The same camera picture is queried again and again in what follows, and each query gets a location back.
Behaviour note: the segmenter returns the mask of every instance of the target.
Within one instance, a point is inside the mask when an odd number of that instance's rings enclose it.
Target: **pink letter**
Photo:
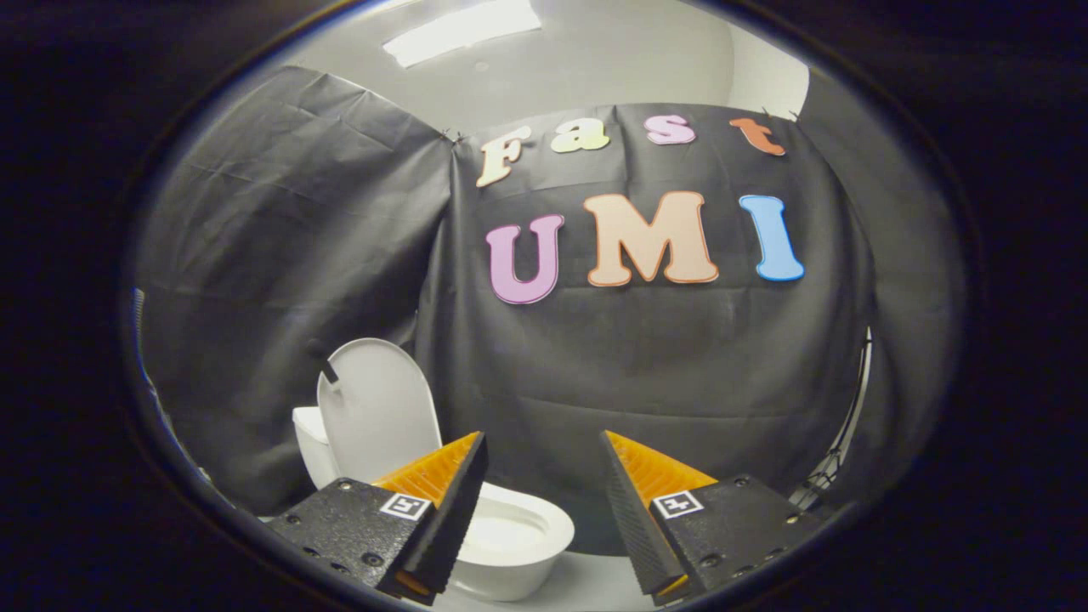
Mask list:
[[[650,130],[646,136],[656,145],[682,145],[695,139],[695,131],[688,127],[688,121],[676,114],[651,117],[642,126]]]
[[[534,220],[529,229],[536,234],[539,270],[536,278],[522,282],[514,273],[514,241],[521,233],[517,225],[504,225],[487,232],[491,245],[491,286],[495,295],[508,304],[540,302],[555,289],[559,278],[559,228],[561,215],[547,215]]]

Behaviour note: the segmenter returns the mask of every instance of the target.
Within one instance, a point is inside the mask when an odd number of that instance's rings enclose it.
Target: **yellow letter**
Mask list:
[[[652,281],[669,247],[665,278],[675,283],[708,283],[718,278],[703,237],[700,208],[703,196],[694,192],[669,192],[662,196],[653,224],[619,194],[594,196],[583,205],[597,220],[597,267],[590,271],[590,284],[618,286],[631,280],[620,249],[627,249],[639,274]]]
[[[570,152],[578,149],[599,149],[608,144],[605,123],[599,119],[576,119],[555,128],[559,134],[552,140],[555,152]]]
[[[506,179],[510,173],[510,167],[504,163],[505,160],[518,161],[521,157],[521,140],[532,134],[528,125],[522,125],[514,132],[499,136],[494,140],[480,147],[483,151],[483,174],[477,179],[477,186],[483,187]]]

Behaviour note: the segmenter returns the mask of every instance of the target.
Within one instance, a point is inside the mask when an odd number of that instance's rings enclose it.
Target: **white toilet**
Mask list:
[[[341,476],[372,482],[442,448],[430,388],[400,347],[356,340],[329,363],[336,383],[322,374],[318,406],[293,413],[316,487]],[[574,524],[559,506],[484,482],[450,585],[481,599],[524,599],[544,584],[573,537]]]

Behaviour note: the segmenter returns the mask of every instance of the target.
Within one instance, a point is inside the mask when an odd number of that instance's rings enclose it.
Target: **fluorescent light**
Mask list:
[[[382,48],[408,68],[469,45],[540,27],[529,0],[492,0],[410,29]]]

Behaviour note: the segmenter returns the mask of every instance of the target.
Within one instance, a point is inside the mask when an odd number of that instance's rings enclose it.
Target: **letter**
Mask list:
[[[555,152],[570,152],[578,149],[599,149],[608,144],[605,123],[599,119],[576,119],[555,128],[559,134],[552,140]]]
[[[763,152],[777,156],[786,155],[786,149],[767,139],[767,135],[770,134],[769,127],[764,127],[752,119],[734,119],[729,124],[733,127],[740,127],[749,144]]]
[[[528,125],[522,125],[480,147],[480,150],[483,151],[483,174],[477,179],[477,186],[485,187],[495,181],[506,179],[510,173],[510,167],[504,161],[507,159],[510,160],[510,163],[518,161],[518,158],[521,157],[521,140],[530,135],[532,135],[532,130]]]
[[[688,120],[677,114],[651,117],[642,126],[650,130],[646,136],[655,145],[682,145],[695,139],[695,131],[688,127]]]
[[[670,255],[666,279],[708,283],[718,278],[718,267],[710,262],[703,236],[703,196],[694,192],[665,194],[650,225],[631,200],[619,194],[594,196],[583,206],[597,221],[597,267],[590,271],[590,284],[619,286],[631,280],[631,271],[620,259],[621,248],[647,282],[657,276],[666,246]]]
[[[514,273],[514,241],[521,233],[517,225],[504,225],[487,232],[491,245],[491,286],[495,295],[507,304],[532,304],[544,299],[555,289],[559,278],[559,228],[561,215],[547,215],[535,219],[529,229],[536,234],[536,278],[522,282]]]
[[[752,213],[763,249],[763,261],[755,267],[756,273],[768,281],[795,281],[805,276],[805,267],[793,256],[790,246],[790,234],[782,220],[786,208],[782,200],[770,196],[744,196],[741,208]]]

